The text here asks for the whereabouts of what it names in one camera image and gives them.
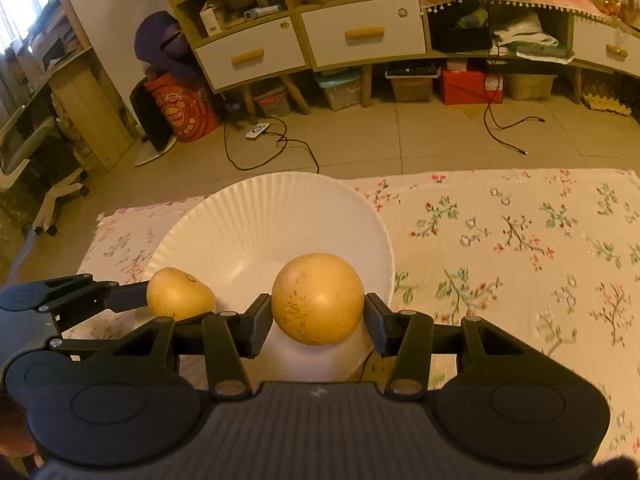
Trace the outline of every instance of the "clear plastic container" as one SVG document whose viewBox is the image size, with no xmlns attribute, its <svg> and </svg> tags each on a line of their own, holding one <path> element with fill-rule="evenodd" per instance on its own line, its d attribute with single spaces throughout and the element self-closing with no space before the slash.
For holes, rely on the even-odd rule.
<svg viewBox="0 0 640 480">
<path fill-rule="evenodd" d="M 362 70 L 359 68 L 330 75 L 316 74 L 315 77 L 331 110 L 341 110 L 360 104 Z"/>
<path fill-rule="evenodd" d="M 399 103 L 410 101 L 431 101 L 433 99 L 433 79 L 430 77 L 389 77 L 394 88 L 394 96 Z"/>
<path fill-rule="evenodd" d="M 284 86 L 277 86 L 254 98 L 260 105 L 265 117 L 284 117 L 291 113 L 287 90 Z"/>
<path fill-rule="evenodd" d="M 505 90 L 515 101 L 528 99 L 549 99 L 555 75 L 545 74 L 507 74 Z"/>
</svg>

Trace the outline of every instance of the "red box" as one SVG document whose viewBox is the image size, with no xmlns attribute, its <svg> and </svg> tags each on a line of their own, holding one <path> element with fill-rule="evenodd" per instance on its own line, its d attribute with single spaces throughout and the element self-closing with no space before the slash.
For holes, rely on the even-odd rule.
<svg viewBox="0 0 640 480">
<path fill-rule="evenodd" d="M 501 75 L 484 72 L 454 72 L 443 70 L 440 94 L 446 105 L 500 104 L 504 94 Z"/>
</svg>

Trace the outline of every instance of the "blue lid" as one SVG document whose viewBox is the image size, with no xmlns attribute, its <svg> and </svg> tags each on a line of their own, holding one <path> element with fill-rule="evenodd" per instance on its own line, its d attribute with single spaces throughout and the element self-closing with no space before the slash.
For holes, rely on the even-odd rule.
<svg viewBox="0 0 640 480">
<path fill-rule="evenodd" d="M 350 68 L 337 74 L 322 75 L 321 73 L 316 73 L 314 76 L 320 88 L 331 88 L 332 86 L 338 86 L 360 79 L 362 77 L 362 70 L 360 68 Z"/>
</svg>

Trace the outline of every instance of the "purple plastic object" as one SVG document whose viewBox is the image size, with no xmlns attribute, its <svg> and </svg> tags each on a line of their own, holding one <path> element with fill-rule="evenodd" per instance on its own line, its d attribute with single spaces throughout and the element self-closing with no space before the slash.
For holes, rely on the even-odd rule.
<svg viewBox="0 0 640 480">
<path fill-rule="evenodd" d="M 167 43 L 178 30 L 178 21 L 166 10 L 154 12 L 140 23 L 134 40 L 134 51 L 140 61 L 167 70 L 181 81 L 193 81 L 200 76 L 200 69 L 195 60 L 187 56 L 190 50 L 186 40 L 178 37 Z"/>
</svg>

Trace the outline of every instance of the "person's hand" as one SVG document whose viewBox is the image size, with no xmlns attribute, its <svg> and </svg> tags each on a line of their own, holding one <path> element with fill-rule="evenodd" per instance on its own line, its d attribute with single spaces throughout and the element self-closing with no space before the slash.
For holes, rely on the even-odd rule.
<svg viewBox="0 0 640 480">
<path fill-rule="evenodd" d="M 24 409 L 7 394 L 0 394 L 0 454 L 21 458 L 35 452 Z"/>
</svg>

